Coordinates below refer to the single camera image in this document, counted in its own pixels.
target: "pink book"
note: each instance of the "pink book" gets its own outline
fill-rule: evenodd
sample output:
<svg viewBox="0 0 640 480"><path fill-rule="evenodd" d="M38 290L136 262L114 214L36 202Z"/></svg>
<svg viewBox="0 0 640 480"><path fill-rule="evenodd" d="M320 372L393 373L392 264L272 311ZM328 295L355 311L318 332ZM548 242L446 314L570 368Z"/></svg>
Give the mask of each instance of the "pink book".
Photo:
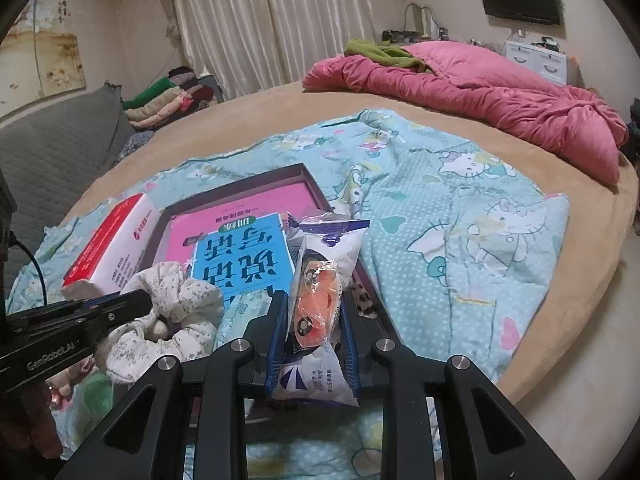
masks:
<svg viewBox="0 0 640 480"><path fill-rule="evenodd" d="M177 215L171 219L171 231L165 261L185 264L193 256L199 238L216 232L228 222L244 216L259 218L272 213L289 212L296 218L318 207L303 182L256 193L239 200Z"/></svg>

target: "curtain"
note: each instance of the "curtain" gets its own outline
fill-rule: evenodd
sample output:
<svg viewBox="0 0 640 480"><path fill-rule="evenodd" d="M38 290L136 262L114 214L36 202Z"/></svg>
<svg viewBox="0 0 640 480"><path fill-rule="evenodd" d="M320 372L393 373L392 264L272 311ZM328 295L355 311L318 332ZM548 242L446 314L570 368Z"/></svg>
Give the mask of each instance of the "curtain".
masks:
<svg viewBox="0 0 640 480"><path fill-rule="evenodd" d="M296 81L349 38L374 37L370 0L175 0L196 72L227 98Z"/></svg>

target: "gray headboard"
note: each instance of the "gray headboard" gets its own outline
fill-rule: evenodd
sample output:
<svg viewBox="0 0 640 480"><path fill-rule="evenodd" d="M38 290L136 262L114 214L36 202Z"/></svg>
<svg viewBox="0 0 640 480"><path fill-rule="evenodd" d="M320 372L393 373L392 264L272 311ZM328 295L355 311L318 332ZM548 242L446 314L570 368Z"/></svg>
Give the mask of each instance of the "gray headboard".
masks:
<svg viewBox="0 0 640 480"><path fill-rule="evenodd" d="M18 240L35 253L44 227L60 224L133 132L120 88L111 84L0 126L0 168L18 204L11 225ZM18 249L9 252L5 295L28 261Z"/></svg>

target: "white scrunchie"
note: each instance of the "white scrunchie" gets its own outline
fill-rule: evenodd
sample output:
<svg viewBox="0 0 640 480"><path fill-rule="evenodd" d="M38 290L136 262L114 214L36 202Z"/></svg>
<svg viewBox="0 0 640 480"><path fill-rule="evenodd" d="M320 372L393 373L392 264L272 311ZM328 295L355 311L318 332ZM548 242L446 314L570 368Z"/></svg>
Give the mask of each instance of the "white scrunchie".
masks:
<svg viewBox="0 0 640 480"><path fill-rule="evenodd" d="M180 361L210 355L224 312L219 288L194 278L185 280L178 262L134 274L121 294L140 288L151 296L151 312L113 330L94 354L98 368L114 383L134 383L162 355L175 355ZM181 330L169 341L154 342L150 338L161 314L180 323Z"/></svg>

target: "hand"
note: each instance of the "hand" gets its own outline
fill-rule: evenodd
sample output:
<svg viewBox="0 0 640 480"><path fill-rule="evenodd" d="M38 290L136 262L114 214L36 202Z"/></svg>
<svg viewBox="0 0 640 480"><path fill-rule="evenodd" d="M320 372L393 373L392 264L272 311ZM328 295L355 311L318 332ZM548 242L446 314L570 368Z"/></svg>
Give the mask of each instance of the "hand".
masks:
<svg viewBox="0 0 640 480"><path fill-rule="evenodd" d="M0 399L0 433L12 449L36 448L50 460L62 453L56 423L49 410L49 387L36 384L19 396Z"/></svg>

